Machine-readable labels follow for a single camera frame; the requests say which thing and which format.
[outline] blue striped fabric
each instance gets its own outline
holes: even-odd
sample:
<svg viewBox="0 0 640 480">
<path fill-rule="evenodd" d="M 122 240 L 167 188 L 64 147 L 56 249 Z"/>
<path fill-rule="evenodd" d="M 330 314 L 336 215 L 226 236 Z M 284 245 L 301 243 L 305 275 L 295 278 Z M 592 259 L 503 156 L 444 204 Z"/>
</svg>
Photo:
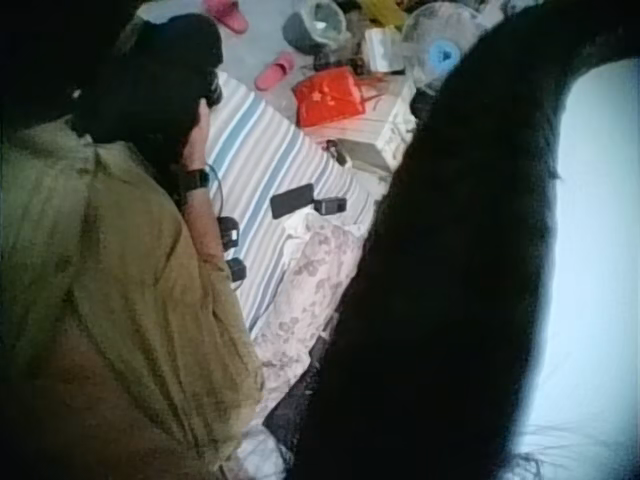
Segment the blue striped fabric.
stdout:
<svg viewBox="0 0 640 480">
<path fill-rule="evenodd" d="M 247 327 L 255 335 L 285 268 L 286 219 L 271 218 L 271 196 L 313 183 L 316 198 L 347 197 L 347 212 L 333 217 L 343 225 L 368 225 L 374 202 L 350 170 L 330 159 L 256 93 L 224 73 L 220 83 L 224 99 L 211 115 L 207 161 L 222 181 L 222 214 L 240 223 L 239 246 L 227 256 L 240 257 L 247 265 L 247 279 L 237 294 Z M 219 188 L 212 182 L 211 198 L 218 209 Z"/>
</svg>

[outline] hand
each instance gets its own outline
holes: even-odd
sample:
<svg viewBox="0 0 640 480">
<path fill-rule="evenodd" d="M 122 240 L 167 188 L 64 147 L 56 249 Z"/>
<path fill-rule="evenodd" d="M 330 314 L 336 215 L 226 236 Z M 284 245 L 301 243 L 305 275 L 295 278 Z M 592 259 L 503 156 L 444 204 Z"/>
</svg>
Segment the hand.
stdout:
<svg viewBox="0 0 640 480">
<path fill-rule="evenodd" d="M 200 99 L 198 105 L 198 123 L 191 134 L 182 152 L 180 165 L 188 172 L 207 167 L 206 148 L 207 139 L 209 138 L 209 107 L 204 98 Z"/>
</svg>

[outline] red bag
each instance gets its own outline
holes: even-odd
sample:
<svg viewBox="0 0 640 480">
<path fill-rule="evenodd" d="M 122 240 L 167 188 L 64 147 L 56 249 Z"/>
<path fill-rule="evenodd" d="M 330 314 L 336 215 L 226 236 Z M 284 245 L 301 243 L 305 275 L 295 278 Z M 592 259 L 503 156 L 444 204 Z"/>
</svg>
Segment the red bag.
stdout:
<svg viewBox="0 0 640 480">
<path fill-rule="evenodd" d="M 315 127 L 363 114 L 365 102 L 374 97 L 364 98 L 360 83 L 350 67 L 323 70 L 298 83 L 293 88 L 298 126 Z"/>
</svg>

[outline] plastic bag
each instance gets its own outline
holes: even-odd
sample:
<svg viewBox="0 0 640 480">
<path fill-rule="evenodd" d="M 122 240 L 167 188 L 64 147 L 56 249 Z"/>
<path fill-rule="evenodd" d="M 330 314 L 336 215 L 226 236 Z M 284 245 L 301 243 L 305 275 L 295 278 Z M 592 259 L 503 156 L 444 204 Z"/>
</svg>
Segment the plastic bag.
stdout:
<svg viewBox="0 0 640 480">
<path fill-rule="evenodd" d="M 289 45 L 307 55 L 338 48 L 350 37 L 342 10 L 329 0 L 305 0 L 287 19 L 282 34 Z"/>
<path fill-rule="evenodd" d="M 306 78 L 293 89 L 298 101 L 298 126 L 315 127 L 365 113 L 366 102 L 382 93 L 365 97 L 361 87 L 383 82 L 358 79 L 349 67 L 331 68 Z"/>
</svg>

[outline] gray floor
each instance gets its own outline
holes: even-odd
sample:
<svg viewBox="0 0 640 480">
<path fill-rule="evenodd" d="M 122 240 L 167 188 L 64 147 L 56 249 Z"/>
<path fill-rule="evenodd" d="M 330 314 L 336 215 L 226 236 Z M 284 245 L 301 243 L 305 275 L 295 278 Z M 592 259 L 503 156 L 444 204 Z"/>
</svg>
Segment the gray floor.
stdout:
<svg viewBox="0 0 640 480">
<path fill-rule="evenodd" d="M 221 70 L 253 88 L 255 77 L 265 65 L 280 52 L 293 51 L 284 41 L 282 25 L 299 3 L 300 0 L 240 0 L 240 10 L 249 21 L 249 30 L 243 35 L 235 35 L 220 26 L 224 49 Z M 139 14 L 159 23 L 174 15 L 201 11 L 200 0 L 160 0 L 145 4 Z M 297 68 L 280 85 L 264 94 L 267 102 L 292 121 L 295 120 L 296 103 L 291 87 L 309 74 L 304 66 L 310 66 L 313 61 L 311 57 L 293 52 Z"/>
</svg>

